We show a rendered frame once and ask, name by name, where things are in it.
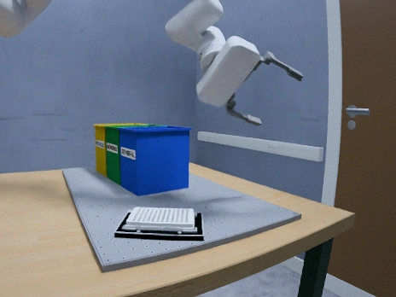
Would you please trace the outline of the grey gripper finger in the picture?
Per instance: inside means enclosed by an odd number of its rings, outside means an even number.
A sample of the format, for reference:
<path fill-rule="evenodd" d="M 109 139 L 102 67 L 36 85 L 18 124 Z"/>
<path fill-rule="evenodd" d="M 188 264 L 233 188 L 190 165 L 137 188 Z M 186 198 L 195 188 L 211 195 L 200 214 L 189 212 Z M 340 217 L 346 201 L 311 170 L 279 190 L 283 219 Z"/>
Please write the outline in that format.
<path fill-rule="evenodd" d="M 265 54 L 264 57 L 260 56 L 260 60 L 256 64 L 256 66 L 253 68 L 253 70 L 256 71 L 256 69 L 259 67 L 259 65 L 262 62 L 267 65 L 269 65 L 271 62 L 274 63 L 275 65 L 285 69 L 286 73 L 289 76 L 291 76 L 292 78 L 297 79 L 299 81 L 301 81 L 301 79 L 304 77 L 302 75 L 302 73 L 298 72 L 297 70 L 293 69 L 292 67 L 290 67 L 290 66 L 284 64 L 283 62 L 279 61 L 278 59 L 276 59 L 276 57 L 269 51 Z"/>
<path fill-rule="evenodd" d="M 240 113 L 234 111 L 233 108 L 234 108 L 235 105 L 236 105 L 236 102 L 233 100 L 234 97 L 235 97 L 235 93 L 231 96 L 231 98 L 229 99 L 229 101 L 227 101 L 227 103 L 226 103 L 226 105 L 225 105 L 226 112 L 227 112 L 229 115 L 231 115 L 231 116 L 237 117 L 237 118 L 239 118 L 239 119 L 244 119 L 246 122 L 248 122 L 248 123 L 250 123 L 250 124 L 253 124 L 253 125 L 256 125 L 256 126 L 262 125 L 260 119 L 255 118 L 255 117 L 253 117 L 253 116 L 251 116 L 251 115 L 248 115 L 248 114 L 247 114 L 247 115 L 245 115 L 245 114 L 240 114 Z"/>

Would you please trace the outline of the green bin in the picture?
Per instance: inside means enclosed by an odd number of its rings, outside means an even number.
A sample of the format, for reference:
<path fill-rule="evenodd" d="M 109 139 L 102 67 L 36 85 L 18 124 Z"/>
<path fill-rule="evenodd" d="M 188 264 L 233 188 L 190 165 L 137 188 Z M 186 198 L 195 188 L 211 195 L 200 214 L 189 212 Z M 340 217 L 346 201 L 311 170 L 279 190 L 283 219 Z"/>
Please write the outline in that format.
<path fill-rule="evenodd" d="M 106 155 L 107 155 L 107 176 L 108 179 L 121 185 L 120 179 L 120 146 L 119 130 L 120 127 L 144 127 L 158 125 L 108 125 L 106 128 Z M 108 129 L 109 128 L 109 129 Z"/>

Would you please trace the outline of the blue bin with label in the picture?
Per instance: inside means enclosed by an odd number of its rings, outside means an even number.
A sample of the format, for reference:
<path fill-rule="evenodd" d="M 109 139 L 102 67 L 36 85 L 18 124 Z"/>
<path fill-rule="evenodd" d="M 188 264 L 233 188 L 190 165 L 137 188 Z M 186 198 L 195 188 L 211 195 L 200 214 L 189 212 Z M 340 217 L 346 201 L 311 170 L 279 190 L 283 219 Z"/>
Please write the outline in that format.
<path fill-rule="evenodd" d="M 137 196 L 189 187 L 192 128 L 144 126 L 118 130 L 121 187 Z"/>

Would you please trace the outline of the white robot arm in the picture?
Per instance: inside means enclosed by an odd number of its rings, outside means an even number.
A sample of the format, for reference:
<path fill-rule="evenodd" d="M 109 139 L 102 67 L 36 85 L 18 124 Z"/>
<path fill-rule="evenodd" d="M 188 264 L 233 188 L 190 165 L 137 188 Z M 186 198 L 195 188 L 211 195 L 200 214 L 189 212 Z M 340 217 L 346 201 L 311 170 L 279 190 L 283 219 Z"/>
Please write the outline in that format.
<path fill-rule="evenodd" d="M 22 32 L 51 1 L 0 0 L 0 36 L 12 38 Z M 212 26 L 223 13 L 218 0 L 193 0 L 166 23 L 166 33 L 174 42 L 197 52 L 201 65 L 205 54 L 221 50 L 226 43 L 223 33 Z"/>

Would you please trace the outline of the yellow open-top bin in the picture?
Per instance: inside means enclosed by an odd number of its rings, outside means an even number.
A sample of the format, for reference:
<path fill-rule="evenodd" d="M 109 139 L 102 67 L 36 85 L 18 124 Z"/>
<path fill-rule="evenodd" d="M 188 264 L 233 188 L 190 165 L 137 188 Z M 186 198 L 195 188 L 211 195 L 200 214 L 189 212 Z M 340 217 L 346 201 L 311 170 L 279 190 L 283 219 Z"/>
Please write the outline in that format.
<path fill-rule="evenodd" d="M 144 125 L 144 124 L 106 124 L 106 125 Z M 106 155 L 106 128 L 105 125 L 95 126 L 96 142 L 96 171 L 107 177 L 107 155 Z"/>

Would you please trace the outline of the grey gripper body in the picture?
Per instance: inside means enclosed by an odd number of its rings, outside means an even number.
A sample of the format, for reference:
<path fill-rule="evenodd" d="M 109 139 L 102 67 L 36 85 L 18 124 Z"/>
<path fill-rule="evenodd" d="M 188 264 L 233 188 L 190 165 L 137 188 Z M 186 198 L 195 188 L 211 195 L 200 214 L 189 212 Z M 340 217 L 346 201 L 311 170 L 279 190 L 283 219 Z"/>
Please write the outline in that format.
<path fill-rule="evenodd" d="M 239 37 L 230 37 L 222 49 L 210 51 L 201 59 L 204 75 L 196 86 L 199 100 L 222 107 L 259 60 L 260 54 L 253 44 Z"/>

